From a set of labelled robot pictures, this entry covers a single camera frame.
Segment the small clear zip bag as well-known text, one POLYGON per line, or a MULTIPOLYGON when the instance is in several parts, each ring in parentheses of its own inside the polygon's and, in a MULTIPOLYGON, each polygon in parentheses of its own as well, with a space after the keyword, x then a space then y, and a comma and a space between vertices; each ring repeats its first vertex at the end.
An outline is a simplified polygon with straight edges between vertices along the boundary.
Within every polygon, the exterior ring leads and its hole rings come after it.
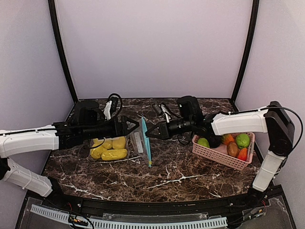
POLYGON ((148 131, 145 118, 139 121, 139 126, 131 133, 130 139, 135 153, 137 153, 148 165, 152 167, 152 154, 150 140, 146 136, 148 131))

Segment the yellow toy lemon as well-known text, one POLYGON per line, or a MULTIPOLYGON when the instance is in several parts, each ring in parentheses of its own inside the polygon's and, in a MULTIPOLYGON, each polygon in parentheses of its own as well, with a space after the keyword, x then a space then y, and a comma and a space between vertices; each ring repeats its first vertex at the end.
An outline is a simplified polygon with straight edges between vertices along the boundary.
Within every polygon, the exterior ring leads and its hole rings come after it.
POLYGON ((93 145, 92 147, 96 147, 96 146, 102 146, 105 149, 112 149, 112 140, 109 139, 93 139, 93 145))
POLYGON ((125 149, 125 146, 126 146, 126 137, 124 136, 112 140, 113 149, 125 149))
POLYGON ((101 144, 96 143, 93 144, 90 148, 90 156, 93 159, 101 159, 102 153, 107 151, 105 147, 103 147, 101 144))

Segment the large clear zip bag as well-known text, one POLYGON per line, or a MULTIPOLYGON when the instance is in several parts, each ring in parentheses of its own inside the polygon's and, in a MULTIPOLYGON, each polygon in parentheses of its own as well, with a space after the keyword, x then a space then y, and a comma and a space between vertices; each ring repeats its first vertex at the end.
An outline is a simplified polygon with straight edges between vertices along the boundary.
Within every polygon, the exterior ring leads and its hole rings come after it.
POLYGON ((93 161, 119 161, 130 155, 127 137, 92 139, 88 158, 93 161))

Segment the yellow toy lemon front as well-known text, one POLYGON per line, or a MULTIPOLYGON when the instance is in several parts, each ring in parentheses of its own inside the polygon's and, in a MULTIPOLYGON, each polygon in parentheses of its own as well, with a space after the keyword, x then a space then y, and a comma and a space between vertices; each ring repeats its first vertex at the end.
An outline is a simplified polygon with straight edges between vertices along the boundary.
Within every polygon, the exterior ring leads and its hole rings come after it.
POLYGON ((105 147, 103 147, 101 144, 96 143, 93 144, 90 148, 90 156, 93 159, 101 159, 102 153, 107 151, 105 147))

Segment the yellow toy lemon back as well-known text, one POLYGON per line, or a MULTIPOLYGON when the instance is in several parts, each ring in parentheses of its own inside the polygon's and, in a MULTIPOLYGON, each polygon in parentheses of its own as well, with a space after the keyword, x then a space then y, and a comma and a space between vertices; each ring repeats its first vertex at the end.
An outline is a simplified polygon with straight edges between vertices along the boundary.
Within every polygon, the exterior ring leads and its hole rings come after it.
POLYGON ((126 146, 126 137, 124 136, 112 140, 113 149, 125 149, 125 146, 126 146))

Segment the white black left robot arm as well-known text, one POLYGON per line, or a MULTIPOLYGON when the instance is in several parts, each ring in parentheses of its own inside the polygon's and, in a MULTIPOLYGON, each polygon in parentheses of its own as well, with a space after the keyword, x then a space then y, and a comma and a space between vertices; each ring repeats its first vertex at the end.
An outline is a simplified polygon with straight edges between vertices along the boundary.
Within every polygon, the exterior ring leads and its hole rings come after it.
POLYGON ((61 195, 56 179, 38 175, 14 162, 10 156, 42 150, 64 150, 86 140, 129 135, 139 123, 126 116, 118 117, 116 104, 108 100, 106 110, 97 101, 77 102, 67 121, 19 131, 0 132, 0 179, 11 182, 42 197, 61 195))

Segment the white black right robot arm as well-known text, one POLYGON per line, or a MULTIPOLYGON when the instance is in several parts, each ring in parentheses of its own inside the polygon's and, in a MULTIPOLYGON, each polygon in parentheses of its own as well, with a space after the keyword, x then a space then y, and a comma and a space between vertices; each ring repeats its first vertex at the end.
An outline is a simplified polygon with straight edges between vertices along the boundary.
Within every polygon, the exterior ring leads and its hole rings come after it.
POLYGON ((288 116, 294 111, 282 107, 277 101, 269 105, 241 112, 204 114, 194 96, 177 99, 180 118, 162 121, 145 132, 147 137, 161 140, 192 132, 202 137, 223 137, 225 134, 264 133, 269 148, 251 188, 264 192, 284 166, 299 141, 294 140, 295 125, 288 116))

